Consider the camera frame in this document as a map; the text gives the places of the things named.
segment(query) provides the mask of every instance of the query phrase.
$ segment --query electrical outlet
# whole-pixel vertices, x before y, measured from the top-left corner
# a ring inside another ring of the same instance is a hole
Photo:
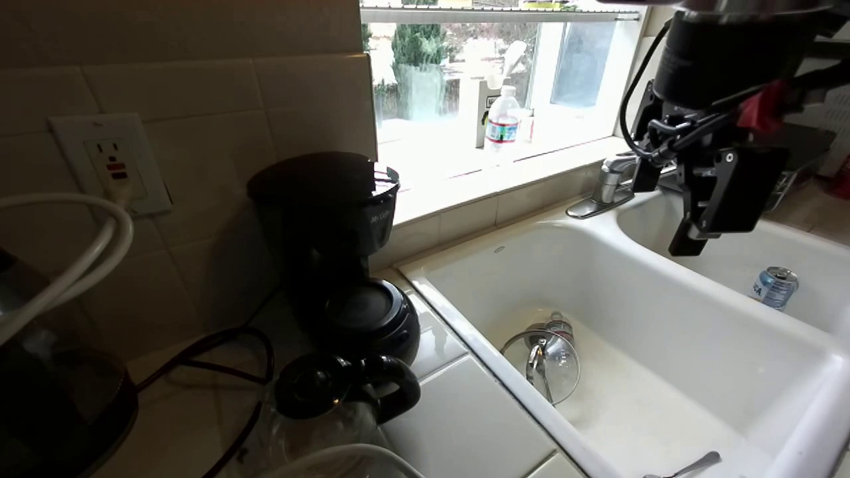
[[[131,191],[135,216],[169,210],[137,115],[51,118],[51,126],[82,191]]]

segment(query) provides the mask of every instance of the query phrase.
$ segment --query white sink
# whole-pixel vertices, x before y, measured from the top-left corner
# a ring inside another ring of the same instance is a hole
[[[404,273],[596,478],[671,472],[711,450],[722,466],[703,476],[817,478],[847,438],[836,340],[629,241],[614,216],[525,221]],[[554,407],[499,356],[531,308],[576,330],[582,383]]]
[[[679,200],[646,196],[617,210],[620,229],[638,245],[670,257],[667,248],[679,221]],[[768,265],[784,265],[800,279],[784,313],[850,342],[850,249],[806,231],[762,221],[752,233],[726,233],[699,257],[670,257],[747,298]]]

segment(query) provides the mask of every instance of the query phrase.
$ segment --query white cable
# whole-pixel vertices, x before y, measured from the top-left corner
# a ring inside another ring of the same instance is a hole
[[[133,245],[133,219],[128,216],[128,210],[122,210],[120,204],[115,204],[110,200],[84,196],[84,194],[30,194],[30,196],[0,200],[0,210],[30,207],[30,204],[91,204],[91,207],[106,210],[112,216],[112,221],[99,231],[92,245],[66,271],[62,271],[26,305],[21,305],[15,313],[10,313],[9,320],[0,321],[0,345],[9,342],[13,336],[18,336],[39,313],[82,295],[96,283],[102,283],[106,273],[112,273],[126,261],[126,255]]]
[[[318,450],[315,455],[307,455],[298,462],[290,462],[285,468],[276,468],[270,472],[266,472],[262,478],[288,478],[288,476],[296,476],[296,472],[302,472],[307,468],[315,468],[315,466],[323,466],[323,462],[334,462],[345,455],[373,455],[373,456],[383,456],[383,459],[390,459],[396,462],[406,476],[412,478],[426,478],[418,468],[412,468],[404,456],[383,450],[383,446],[374,446],[374,445],[345,445],[345,446],[330,446],[330,450]]]

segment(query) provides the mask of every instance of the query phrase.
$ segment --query countertop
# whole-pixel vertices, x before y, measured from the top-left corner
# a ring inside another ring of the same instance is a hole
[[[390,421],[383,434],[394,453],[431,478],[573,478],[584,476],[520,403],[479,365],[454,332],[412,293],[422,336],[415,372],[422,401]],[[307,350],[306,337],[281,320],[276,301],[260,320],[276,362]],[[137,379],[179,349],[131,365]],[[256,366],[256,353],[240,345],[211,360]],[[122,450],[99,478],[191,478],[201,476],[244,425],[258,391],[228,377],[185,369],[141,397],[141,415]]]

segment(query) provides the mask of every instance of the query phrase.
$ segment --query black coffee maker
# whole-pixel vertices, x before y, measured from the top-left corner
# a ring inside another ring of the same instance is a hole
[[[384,423],[412,409],[420,320],[399,288],[369,276],[369,255],[394,231],[399,172],[321,151],[276,163],[246,190],[293,316],[315,345],[281,372],[278,411],[298,421],[369,401]]]

